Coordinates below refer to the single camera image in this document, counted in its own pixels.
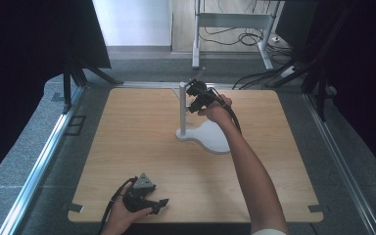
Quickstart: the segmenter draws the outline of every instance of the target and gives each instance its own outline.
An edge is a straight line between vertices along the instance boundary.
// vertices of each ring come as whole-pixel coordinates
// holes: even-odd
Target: forearm
[[[219,123],[230,146],[231,156],[252,221],[252,232],[287,226],[273,182],[256,153],[232,121]]]

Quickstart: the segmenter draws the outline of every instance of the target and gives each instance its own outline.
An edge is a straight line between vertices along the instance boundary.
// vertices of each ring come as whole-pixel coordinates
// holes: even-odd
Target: vertical pole
[[[185,135],[186,125],[186,95],[185,95],[185,83],[179,82],[179,105],[180,105],[180,129],[181,136]]]
[[[280,5],[280,1],[277,1],[276,6],[274,7],[273,11],[270,13],[270,18],[268,20],[268,24],[265,29],[263,41],[261,42],[262,50],[266,49],[268,38],[270,37],[271,30],[273,29],[274,21],[276,21],[276,14],[277,14],[277,10],[279,9],[279,5]]]
[[[195,38],[194,38],[194,48],[198,48],[198,39],[200,34],[200,9],[201,0],[195,0]]]
[[[323,113],[325,107],[325,97],[326,97],[326,68],[320,68],[320,78],[318,83],[318,97],[316,102],[316,109],[319,117],[325,121],[325,115]]]
[[[63,76],[63,88],[64,88],[64,109],[63,114],[69,112],[71,108],[71,74],[70,74],[70,65],[66,62],[64,67],[64,76]]]
[[[195,0],[195,35],[192,45],[192,68],[195,70],[200,67],[200,6],[201,0]]]

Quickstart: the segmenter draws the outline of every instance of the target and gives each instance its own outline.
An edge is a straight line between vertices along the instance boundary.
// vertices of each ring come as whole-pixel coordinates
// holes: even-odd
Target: black cable
[[[255,6],[253,6],[253,10],[252,10],[252,13],[254,13],[255,12],[255,10],[256,10],[256,6],[258,5],[258,0],[256,0],[255,1]]]
[[[118,196],[120,195],[121,191],[123,190],[124,186],[126,186],[127,183],[129,182],[132,182],[134,183],[135,181],[137,180],[137,177],[134,177],[134,178],[129,178],[127,179],[118,189],[117,191],[113,194],[111,200],[109,201],[108,205],[106,206],[106,210],[105,210],[105,213],[103,214],[103,217],[102,217],[102,221],[101,221],[101,225],[100,225],[100,229],[99,229],[99,232],[97,234],[102,234],[103,232],[103,227],[105,226],[105,223],[106,223],[106,219],[108,218],[108,215],[109,215],[109,212],[113,206],[113,203],[116,201],[116,199],[118,198]]]
[[[246,43],[243,39],[245,37],[249,37],[250,39],[254,40],[255,42],[253,43]],[[250,32],[247,32],[247,29],[244,33],[241,33],[239,36],[239,41],[241,43],[243,43],[243,45],[246,45],[246,46],[256,46],[261,40],[262,40],[262,37],[257,35],[257,34],[254,34],[254,33],[250,33]]]
[[[259,73],[254,73],[254,74],[251,74],[251,75],[243,76],[243,77],[241,77],[240,79],[238,79],[238,80],[234,83],[234,85],[233,85],[233,87],[232,87],[231,89],[234,90],[234,89],[236,88],[237,84],[238,84],[240,81],[244,80],[244,79],[247,79],[247,78],[250,78],[250,77],[254,77],[254,76],[258,76],[258,75],[265,75],[265,74],[268,74],[268,73],[273,73],[273,71],[265,71],[265,72],[259,72]]]
[[[231,107],[229,105],[227,105],[227,103],[225,103],[225,101],[222,98],[219,98],[221,96],[218,94],[218,92],[217,92],[217,94],[218,94],[219,97],[216,96],[216,95],[212,95],[211,93],[209,93],[207,91],[195,88],[195,87],[194,87],[194,89],[196,91],[200,92],[201,94],[208,96],[208,97],[214,99],[216,102],[218,102],[222,106],[222,108],[224,108],[230,114],[230,116],[233,119],[234,124],[236,125],[237,129],[240,131],[240,133],[242,133],[241,128],[240,128],[240,123],[239,123],[239,120],[237,119],[236,114],[234,114],[233,109],[231,109]]]
[[[226,31],[230,31],[230,30],[233,30],[233,29],[236,29],[236,28],[237,27],[230,27],[230,28],[227,28],[227,29],[224,29],[224,30],[221,30],[221,31],[217,31],[217,32],[208,32],[207,28],[204,27],[204,30],[206,31],[207,34],[214,35],[214,34],[219,34],[219,33],[226,32]]]
[[[261,86],[261,89],[260,89],[260,90],[263,90],[263,88],[267,86],[267,83],[268,83],[269,81],[270,81],[270,79],[269,79],[267,82],[265,82],[265,83]]]
[[[219,99],[223,100],[222,96],[218,93],[218,91],[215,88],[212,87],[211,89],[218,95]]]
[[[267,9],[266,9],[266,13],[268,12],[268,8],[270,7],[270,2],[271,2],[271,1],[268,1],[268,5],[267,5]]]
[[[267,46],[268,46],[268,47],[271,47],[271,48],[273,48],[273,49],[281,49],[281,50],[291,50],[291,51],[293,51],[293,49],[290,48],[290,47],[278,47],[278,46],[270,45],[269,43],[267,43]]]
[[[219,10],[221,10],[221,13],[224,13],[224,11],[222,11],[222,8],[219,6],[219,0],[218,0],[218,8]]]
[[[265,73],[263,74],[263,77],[262,77],[261,79],[263,79],[263,78],[269,78],[269,77],[271,77],[271,76],[275,76],[276,74],[278,74],[279,72],[283,71],[284,69],[286,69],[286,68],[292,66],[294,63],[295,63],[294,60],[290,60],[288,63],[284,64],[283,66],[281,66],[281,67],[280,67],[279,69],[277,69],[277,70],[267,71],[267,72],[265,72]],[[248,83],[242,85],[242,86],[239,88],[239,90],[241,90],[241,89],[245,89],[245,88],[248,88],[248,87],[252,86],[253,84],[256,84],[257,82],[259,82],[261,79],[259,78],[259,79],[253,80],[253,81],[251,81],[251,82],[248,82]]]
[[[206,39],[203,36],[201,36],[201,34],[199,34],[199,36],[200,36],[201,39],[203,39],[205,41],[214,42],[214,43],[217,43],[217,44],[220,44],[220,45],[225,45],[225,46],[231,46],[231,45],[237,44],[239,42],[239,40],[237,40],[236,42],[233,42],[233,43],[224,43],[224,42],[219,42],[219,41],[215,41],[215,40]]]
[[[277,65],[285,65],[286,63],[281,63],[279,62],[277,59],[274,59],[274,57],[277,57],[277,56],[287,56],[287,57],[290,57],[290,55],[286,55],[286,54],[279,54],[279,55],[271,55],[271,61],[273,61],[274,63],[276,63]]]
[[[250,6],[252,6],[252,4],[253,4],[253,1],[255,1],[255,0],[252,0],[252,1],[250,1],[250,3],[249,3],[249,6],[247,6],[247,8],[246,8],[246,10],[244,11],[244,13],[247,13],[247,10],[250,8]]]

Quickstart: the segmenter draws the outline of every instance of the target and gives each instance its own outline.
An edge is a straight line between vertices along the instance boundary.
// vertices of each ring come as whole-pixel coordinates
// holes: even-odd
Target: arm
[[[231,100],[221,95],[228,105]],[[288,233],[285,216],[273,182],[256,153],[233,123],[231,116],[217,102],[198,115],[216,122],[227,138],[241,190],[246,201],[252,233],[272,228]]]

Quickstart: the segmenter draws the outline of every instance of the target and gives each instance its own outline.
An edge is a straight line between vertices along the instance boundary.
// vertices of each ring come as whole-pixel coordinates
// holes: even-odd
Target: aluminum rail
[[[376,217],[373,210],[371,209],[358,183],[353,177],[353,174],[351,173],[351,170],[348,167],[344,156],[342,155],[337,143],[335,142],[335,139],[331,134],[328,125],[324,121],[322,121],[322,119],[317,114],[316,105],[313,99],[310,97],[310,95],[305,93],[304,99],[319,129],[319,132],[322,135],[322,138],[325,141],[329,152],[331,153],[332,159],[341,174],[344,184],[347,187],[347,190],[353,200],[353,203],[355,204],[356,209],[359,212],[359,215],[368,231],[368,234],[376,235]]]
[[[0,235],[14,234],[16,232],[18,225],[21,223],[27,207],[35,193],[35,190],[37,189],[39,182],[45,173],[45,169],[50,163],[57,145],[63,137],[63,133],[66,130],[67,125],[69,124],[71,116],[76,108],[76,103],[83,93],[83,89],[84,88],[82,87],[78,87],[75,90],[71,100],[71,109],[65,115],[60,115],[53,131],[50,134],[50,137],[48,138],[47,142],[44,145],[44,148],[41,151],[41,154],[35,162],[31,173],[29,174],[25,184],[23,185],[23,189],[21,190],[20,194],[12,205],[12,208],[9,211],[5,221],[3,222],[0,228]]]

